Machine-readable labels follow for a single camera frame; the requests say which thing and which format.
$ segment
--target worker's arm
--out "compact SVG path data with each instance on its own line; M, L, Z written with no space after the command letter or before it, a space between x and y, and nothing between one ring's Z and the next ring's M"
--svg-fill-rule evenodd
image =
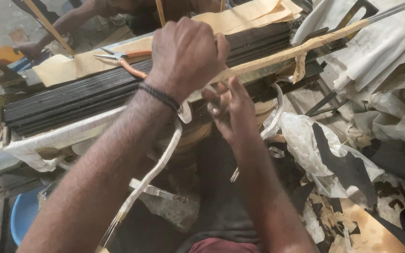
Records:
M106 14L112 11L110 7L106 6L105 0L87 0L79 8L72 9L61 16L53 25L57 32L63 35L74 31L97 14ZM54 36L48 32L39 41L24 43L14 47L14 50L21 51L26 57L37 60L41 58L42 49L54 39Z
M251 98L235 78L229 80L228 87L229 90L223 85L216 87L220 96L207 89L202 94L212 101L207 106L209 112L232 147L246 208L266 252L313 252L259 135Z
M229 43L219 35L216 46L209 25L182 18L155 31L152 49L145 82L181 103L224 69ZM139 161L175 113L139 90L60 182L18 252L93 253L126 200Z

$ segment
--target worker's hand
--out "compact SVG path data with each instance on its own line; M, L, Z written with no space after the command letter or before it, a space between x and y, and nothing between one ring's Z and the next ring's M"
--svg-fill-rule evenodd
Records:
M229 89L222 83L212 87L217 93L203 89L202 96L209 101L207 110L232 149L251 141L261 142L254 103L238 79L229 79Z
M183 17L154 32L153 69L146 82L181 103L226 68L229 42L203 22Z
M20 51L24 56L30 60L40 60L41 59L41 48L37 46L35 42L23 43L19 46L14 47L14 52L18 54Z

